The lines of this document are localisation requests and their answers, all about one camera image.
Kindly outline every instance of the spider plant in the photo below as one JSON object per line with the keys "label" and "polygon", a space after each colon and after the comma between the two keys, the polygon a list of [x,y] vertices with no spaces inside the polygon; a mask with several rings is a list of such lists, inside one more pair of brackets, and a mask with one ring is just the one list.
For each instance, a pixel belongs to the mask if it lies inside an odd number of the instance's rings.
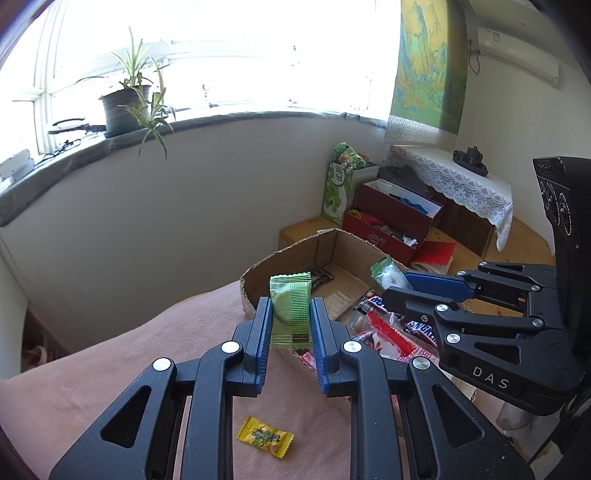
{"label": "spider plant", "polygon": [[[151,101],[147,101],[144,98],[144,95],[138,90],[135,89],[138,95],[138,106],[133,107],[129,105],[118,105],[122,108],[125,108],[134,118],[138,121],[140,126],[147,128],[148,131],[144,135],[141,145],[139,146],[138,156],[141,158],[142,148],[144,147],[144,143],[148,139],[150,135],[153,135],[158,143],[162,147],[164,151],[164,160],[168,160],[168,150],[166,149],[166,143],[164,142],[164,138],[158,131],[158,127],[165,126],[171,132],[173,132],[173,127],[168,123],[168,111],[171,111],[173,114],[174,119],[177,119],[176,112],[174,108],[166,105],[164,103],[164,94],[166,93],[166,87],[164,86],[164,79],[162,78],[162,71],[160,70],[160,66],[158,63],[152,59],[154,65],[156,65],[156,72],[158,73],[158,81],[160,83],[160,91],[152,93]],[[144,112],[147,111],[147,107],[150,107],[150,114],[146,115]]]}
{"label": "spider plant", "polygon": [[131,48],[125,51],[124,56],[121,56],[114,51],[111,52],[111,54],[119,59],[127,73],[127,77],[123,80],[123,82],[119,83],[124,88],[137,88],[142,85],[142,80],[147,80],[150,83],[153,83],[152,80],[145,78],[141,72],[141,70],[148,63],[146,48],[144,47],[144,39],[140,40],[136,47],[134,34],[131,31],[131,27],[129,27],[129,36],[131,37]]}

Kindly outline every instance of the ceiling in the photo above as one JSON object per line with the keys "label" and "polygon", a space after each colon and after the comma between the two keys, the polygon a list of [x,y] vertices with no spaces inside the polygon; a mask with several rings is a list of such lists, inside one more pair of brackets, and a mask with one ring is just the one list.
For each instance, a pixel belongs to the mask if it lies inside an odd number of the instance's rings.
{"label": "ceiling", "polygon": [[554,25],[527,0],[469,0],[480,26],[524,40],[579,69]]}

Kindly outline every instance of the red notebook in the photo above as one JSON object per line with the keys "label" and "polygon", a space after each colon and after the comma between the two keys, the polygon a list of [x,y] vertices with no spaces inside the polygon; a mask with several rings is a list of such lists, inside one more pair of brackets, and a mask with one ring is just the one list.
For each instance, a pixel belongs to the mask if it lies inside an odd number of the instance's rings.
{"label": "red notebook", "polygon": [[433,242],[426,240],[413,257],[413,263],[429,263],[432,265],[447,265],[456,247],[452,242]]}

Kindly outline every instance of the potted plant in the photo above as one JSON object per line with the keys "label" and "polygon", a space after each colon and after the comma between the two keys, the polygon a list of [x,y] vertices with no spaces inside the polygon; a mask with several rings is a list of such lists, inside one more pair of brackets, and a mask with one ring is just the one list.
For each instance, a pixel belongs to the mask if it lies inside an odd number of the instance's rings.
{"label": "potted plant", "polygon": [[[136,118],[122,107],[131,106],[137,108],[140,103],[138,98],[145,100],[150,92],[150,85],[144,83],[144,81],[152,83],[150,79],[147,79],[142,74],[142,69],[148,63],[144,41],[140,40],[136,46],[131,28],[129,29],[129,35],[131,36],[131,48],[127,49],[125,55],[120,56],[115,52],[111,52],[125,68],[126,77],[122,82],[119,82],[123,89],[100,97],[105,108],[107,129],[105,137],[107,138],[141,128]],[[142,108],[146,108],[146,102],[142,104]]]}
{"label": "potted plant", "polygon": [[164,138],[162,138],[161,133],[158,131],[159,127],[166,127],[171,132],[173,132],[173,127],[168,123],[168,116],[169,111],[173,114],[174,119],[176,120],[176,113],[174,108],[166,105],[164,103],[164,94],[166,93],[166,87],[164,86],[164,79],[162,78],[162,71],[160,70],[160,66],[158,63],[152,59],[154,65],[156,65],[156,72],[158,73],[158,86],[160,87],[159,92],[152,93],[152,99],[150,101],[146,100],[146,96],[139,91],[139,89],[132,89],[135,92],[135,96],[137,99],[137,105],[118,105],[122,109],[124,109],[127,113],[129,113],[136,123],[138,124],[139,128],[146,128],[147,131],[142,139],[142,143],[139,146],[138,156],[141,157],[142,148],[148,137],[152,135],[162,147],[164,151],[164,159],[168,160],[168,150],[166,149],[166,143],[164,142]]}

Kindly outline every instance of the red box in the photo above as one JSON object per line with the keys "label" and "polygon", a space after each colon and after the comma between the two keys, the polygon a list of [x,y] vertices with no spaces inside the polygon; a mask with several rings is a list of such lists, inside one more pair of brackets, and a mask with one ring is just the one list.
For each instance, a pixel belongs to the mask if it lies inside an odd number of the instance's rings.
{"label": "red box", "polygon": [[407,266],[410,265],[410,261],[418,249],[418,245],[409,247],[397,238],[382,232],[376,227],[365,223],[363,220],[346,212],[343,217],[343,230],[352,233],[363,240],[367,240],[369,243],[378,247],[382,252]]}
{"label": "red box", "polygon": [[[388,193],[419,204],[428,212],[427,215],[390,196]],[[400,185],[384,179],[377,179],[359,185],[357,198],[355,199],[355,208],[373,215],[389,226],[415,238],[420,245],[427,237],[433,221],[439,211],[441,211],[442,206]]]}

